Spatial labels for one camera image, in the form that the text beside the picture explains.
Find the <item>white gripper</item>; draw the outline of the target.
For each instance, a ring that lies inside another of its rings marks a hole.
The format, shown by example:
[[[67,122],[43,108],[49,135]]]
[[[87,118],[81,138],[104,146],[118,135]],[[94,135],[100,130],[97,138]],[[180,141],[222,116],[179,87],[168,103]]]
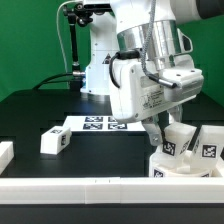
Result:
[[[152,61],[147,63],[147,67],[154,74],[158,72]],[[163,70],[158,72],[161,78]],[[161,145],[163,139],[158,125],[159,118],[154,115],[169,109],[169,123],[181,122],[183,109],[180,104],[196,96],[178,102],[166,101],[165,86],[150,80],[142,71],[141,62],[138,59],[116,59],[113,62],[112,71],[119,85],[116,87],[110,83],[112,115],[120,123],[143,120],[142,126],[149,136],[151,145]]]

